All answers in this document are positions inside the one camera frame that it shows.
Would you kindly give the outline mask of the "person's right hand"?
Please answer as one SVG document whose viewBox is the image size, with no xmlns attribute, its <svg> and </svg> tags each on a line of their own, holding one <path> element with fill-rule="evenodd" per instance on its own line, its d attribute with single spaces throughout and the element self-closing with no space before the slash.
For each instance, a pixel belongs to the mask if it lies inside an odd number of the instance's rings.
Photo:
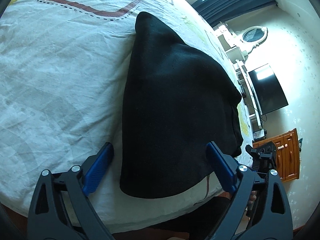
<svg viewBox="0 0 320 240">
<path fill-rule="evenodd" d="M 257 198 L 257 192 L 256 191 L 252 191 L 250 196 L 249 196 L 248 205 L 253 204 L 253 202 L 256 200 L 256 198 Z"/>
</svg>

